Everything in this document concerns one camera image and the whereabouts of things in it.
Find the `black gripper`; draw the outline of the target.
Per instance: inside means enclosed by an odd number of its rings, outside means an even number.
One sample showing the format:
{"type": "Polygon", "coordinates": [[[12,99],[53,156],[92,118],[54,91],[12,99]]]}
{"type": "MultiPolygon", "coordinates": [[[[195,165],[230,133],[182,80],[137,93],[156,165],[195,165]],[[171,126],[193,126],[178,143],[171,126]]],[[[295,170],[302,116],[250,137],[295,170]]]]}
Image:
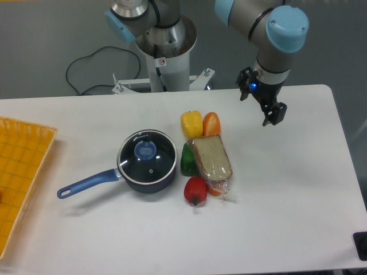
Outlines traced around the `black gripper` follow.
{"type": "Polygon", "coordinates": [[[261,67],[247,67],[240,71],[236,85],[240,90],[240,101],[244,101],[249,94],[265,106],[262,126],[277,125],[283,121],[287,105],[277,102],[277,96],[283,86],[283,74],[271,73],[261,67]]]}

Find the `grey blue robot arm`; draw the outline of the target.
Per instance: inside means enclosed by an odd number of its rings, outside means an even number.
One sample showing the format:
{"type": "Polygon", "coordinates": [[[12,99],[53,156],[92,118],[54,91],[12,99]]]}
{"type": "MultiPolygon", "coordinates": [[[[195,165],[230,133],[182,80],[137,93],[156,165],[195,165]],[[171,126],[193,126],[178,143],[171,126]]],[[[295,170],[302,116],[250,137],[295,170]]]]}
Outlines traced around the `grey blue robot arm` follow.
{"type": "MultiPolygon", "coordinates": [[[[252,95],[260,104],[264,125],[277,125],[287,110],[277,96],[306,40],[307,15],[287,1],[216,1],[214,10],[257,47],[254,65],[239,73],[236,85],[242,100],[252,95]]],[[[114,1],[105,18],[122,41],[135,43],[145,55],[153,92],[189,89],[197,31],[179,1],[114,1]]]]}

